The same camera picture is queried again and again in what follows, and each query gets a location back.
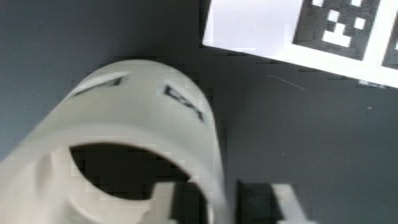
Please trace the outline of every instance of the cylindrical white object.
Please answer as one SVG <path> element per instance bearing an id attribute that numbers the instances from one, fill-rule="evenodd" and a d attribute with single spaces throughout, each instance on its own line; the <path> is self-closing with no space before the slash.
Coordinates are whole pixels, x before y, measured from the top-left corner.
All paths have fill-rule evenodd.
<path id="1" fill-rule="evenodd" d="M 211 108 L 202 92 L 163 64 L 127 60 L 83 79 L 0 164 L 0 223 L 134 224 L 150 201 L 124 200 L 90 185 L 68 148 L 141 147 L 191 177 L 209 223 L 228 224 Z"/>

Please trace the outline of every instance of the dark gray table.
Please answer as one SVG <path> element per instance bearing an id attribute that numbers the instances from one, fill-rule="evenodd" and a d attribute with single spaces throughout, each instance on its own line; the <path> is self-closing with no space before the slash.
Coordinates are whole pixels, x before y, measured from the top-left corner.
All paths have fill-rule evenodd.
<path id="1" fill-rule="evenodd" d="M 227 193 L 291 183 L 321 224 L 398 220 L 398 91 L 200 46 L 207 2 L 0 3 L 0 157 L 93 69 L 129 58 L 195 80 L 216 117 Z"/>

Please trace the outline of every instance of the black surface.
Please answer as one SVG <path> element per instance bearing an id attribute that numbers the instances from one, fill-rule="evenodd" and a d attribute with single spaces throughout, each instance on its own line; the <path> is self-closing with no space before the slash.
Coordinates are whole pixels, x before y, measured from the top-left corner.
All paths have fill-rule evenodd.
<path id="1" fill-rule="evenodd" d="M 205 4 L 1 1 L 0 155 L 93 69 L 148 58 L 184 72 L 211 101 L 230 207 L 235 179 L 291 183 L 319 224 L 394 223 L 398 91 L 202 47 Z"/>
<path id="2" fill-rule="evenodd" d="M 170 219 L 177 224 L 205 224 L 205 199 L 191 183 L 177 183 L 173 189 Z"/>
<path id="3" fill-rule="evenodd" d="M 324 0 L 323 7 L 317 7 L 312 5 L 312 0 L 303 0 L 292 43 L 362 60 L 379 0 L 362 0 L 360 7 L 349 2 L 351 0 Z M 344 24 L 344 35 L 351 37 L 347 47 L 321 40 L 324 30 L 331 32 L 335 27 L 335 22 L 326 20 L 330 10 L 339 12 L 337 22 Z M 355 18 L 365 20 L 362 30 L 353 27 Z"/>
<path id="4" fill-rule="evenodd" d="M 186 182 L 188 175 L 145 149 L 116 144 L 70 147 L 77 170 L 97 189 L 129 200 L 148 200 L 157 182 Z"/>

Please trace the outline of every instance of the white plastic casing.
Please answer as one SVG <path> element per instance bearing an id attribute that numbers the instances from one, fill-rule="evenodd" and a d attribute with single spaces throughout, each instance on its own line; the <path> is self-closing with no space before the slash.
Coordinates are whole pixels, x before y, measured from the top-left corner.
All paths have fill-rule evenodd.
<path id="1" fill-rule="evenodd" d="M 172 161 L 202 191 L 209 223 L 230 223 L 209 104 L 180 72 L 145 60 L 116 62 L 88 75 L 1 161 L 0 222 L 140 222 L 150 200 L 109 196 L 77 172 L 68 147 L 90 143 L 138 146 Z"/>

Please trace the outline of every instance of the black label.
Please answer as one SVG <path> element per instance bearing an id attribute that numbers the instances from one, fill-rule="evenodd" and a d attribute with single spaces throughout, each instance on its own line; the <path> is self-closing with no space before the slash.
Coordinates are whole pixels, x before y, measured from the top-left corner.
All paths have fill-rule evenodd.
<path id="1" fill-rule="evenodd" d="M 177 93 L 177 91 L 170 88 L 168 85 L 164 85 L 164 91 L 163 91 L 164 95 L 189 108 L 189 110 L 195 112 L 196 117 L 200 122 L 204 122 L 204 117 L 202 117 L 202 112 L 200 110 L 195 108 L 193 104 L 189 103 L 189 101 L 186 100 L 186 98 L 182 97 L 182 95 Z"/>
<path id="2" fill-rule="evenodd" d="M 292 43 L 362 60 L 379 0 L 303 0 Z"/>
<path id="3" fill-rule="evenodd" d="M 381 66 L 398 69 L 398 17 L 394 20 L 394 29 L 388 38 L 387 51 L 383 55 Z"/>
<path id="4" fill-rule="evenodd" d="M 124 77 L 118 77 L 118 78 L 111 79 L 109 81 L 99 83 L 95 86 L 92 86 L 90 88 L 86 88 L 81 91 L 77 91 L 74 93 L 72 97 L 77 96 L 77 95 L 81 95 L 83 93 L 86 93 L 95 88 L 118 86 L 120 83 L 122 83 L 122 79 L 124 79 Z"/>

